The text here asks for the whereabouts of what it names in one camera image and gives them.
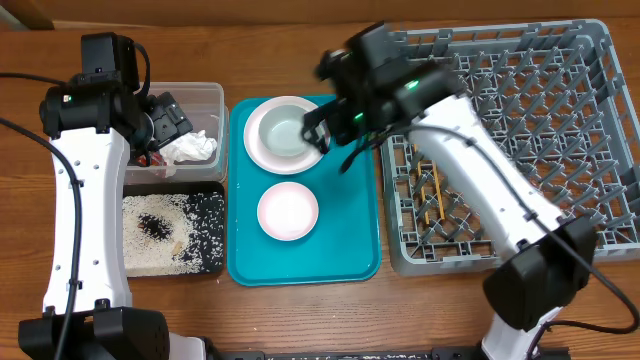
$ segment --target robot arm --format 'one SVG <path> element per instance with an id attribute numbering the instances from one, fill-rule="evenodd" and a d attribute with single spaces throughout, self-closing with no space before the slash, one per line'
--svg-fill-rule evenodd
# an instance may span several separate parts
<path id="1" fill-rule="evenodd" d="M 44 132 L 70 162 L 80 182 L 81 248 L 77 295 L 69 300 L 75 209 L 69 175 L 54 156 L 54 259 L 43 317 L 20 322 L 18 342 L 33 359 L 50 359 L 62 319 L 71 333 L 64 356 L 115 359 L 211 359 L 208 339 L 169 333 L 164 316 L 132 308 L 123 256 L 122 193 L 130 158 L 147 157 L 193 127 L 171 94 L 138 90 L 135 48 L 113 33 L 83 36 L 83 73 L 49 89 L 40 106 Z"/>
<path id="2" fill-rule="evenodd" d="M 337 96 L 305 115 L 302 137 L 323 153 L 329 151 L 321 137 L 325 125 L 338 145 L 364 138 L 341 170 L 364 147 L 398 133 L 438 163 L 478 212 L 504 262 L 484 282 L 496 316 L 480 358 L 524 360 L 540 326 L 568 305 L 589 277 L 531 214 L 589 263 L 594 229 L 585 218 L 565 222 L 560 209 L 518 173 L 448 71 L 433 63 L 410 64 L 383 24 L 349 39 L 347 47 L 327 52 L 318 66 L 318 77 L 330 79 Z M 443 129 L 449 133 L 437 131 Z"/>

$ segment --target black tray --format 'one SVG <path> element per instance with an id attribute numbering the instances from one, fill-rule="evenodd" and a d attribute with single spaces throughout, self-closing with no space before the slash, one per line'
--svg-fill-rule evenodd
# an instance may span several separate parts
<path id="1" fill-rule="evenodd" d="M 206 256 L 202 256 L 202 267 L 198 272 L 190 272 L 189 274 L 215 274 L 222 270 L 224 267 L 224 253 L 225 253 L 225 218 L 226 218 L 226 206 L 225 206 L 225 191 L 222 184 L 209 181 L 209 182 L 193 182 L 193 183 L 160 183 L 160 184 L 138 184 L 138 185 L 125 185 L 123 188 L 123 197 L 127 196 L 147 196 L 147 195 L 195 195 L 195 194 L 210 194 L 216 193 L 220 194 L 222 197 L 222 201 L 217 201 L 215 204 L 210 204 L 210 207 L 207 207 L 206 210 L 212 210 L 213 208 L 221 207 L 222 216 L 216 219 L 215 224 L 205 224 L 206 229 L 211 234 L 217 235 L 222 244 L 222 251 L 220 252 L 219 257 L 211 257 L 207 258 Z M 198 250 L 203 254 L 207 253 L 208 250 L 212 248 L 211 241 L 201 240 L 198 244 Z M 147 275 L 147 276 L 174 276 L 174 275 L 182 275 L 178 274 L 164 274 L 161 271 L 157 275 Z"/>

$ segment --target crumpled paper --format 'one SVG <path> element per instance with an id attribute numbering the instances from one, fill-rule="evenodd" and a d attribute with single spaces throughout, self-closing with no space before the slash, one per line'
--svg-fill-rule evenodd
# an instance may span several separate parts
<path id="1" fill-rule="evenodd" d="M 216 139 L 206 137 L 205 131 L 200 130 L 198 133 L 187 133 L 177 138 L 160 149 L 160 155 L 167 166 L 172 166 L 179 161 L 207 160 L 217 147 Z"/>

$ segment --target small white bowl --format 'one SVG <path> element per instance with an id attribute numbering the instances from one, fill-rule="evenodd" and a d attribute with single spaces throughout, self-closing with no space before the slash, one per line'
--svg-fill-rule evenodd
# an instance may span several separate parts
<path id="1" fill-rule="evenodd" d="M 296 96 L 265 101 L 249 115 L 244 146 L 253 162 L 279 175 L 303 172 L 320 161 L 322 154 L 302 140 L 303 116 L 318 106 Z"/>
<path id="2" fill-rule="evenodd" d="M 318 221 L 318 200 L 306 186 L 282 182 L 270 187 L 258 202 L 258 223 L 267 235 L 293 241 L 307 235 Z"/>
<path id="3" fill-rule="evenodd" d="M 305 109 L 297 105 L 281 105 L 267 111 L 258 126 L 262 144 L 277 156 L 298 156 L 307 149 L 302 140 Z"/>

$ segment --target dish rack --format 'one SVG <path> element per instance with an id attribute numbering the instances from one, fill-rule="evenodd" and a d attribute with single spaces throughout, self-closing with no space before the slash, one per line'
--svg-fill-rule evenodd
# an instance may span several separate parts
<path id="1" fill-rule="evenodd" d="M 482 123 L 567 218 L 598 230 L 597 261 L 640 257 L 639 125 L 607 27 L 597 20 L 395 31 L 412 62 L 458 76 Z M 437 164 L 403 136 L 381 147 L 391 264 L 403 275 L 501 264 Z"/>

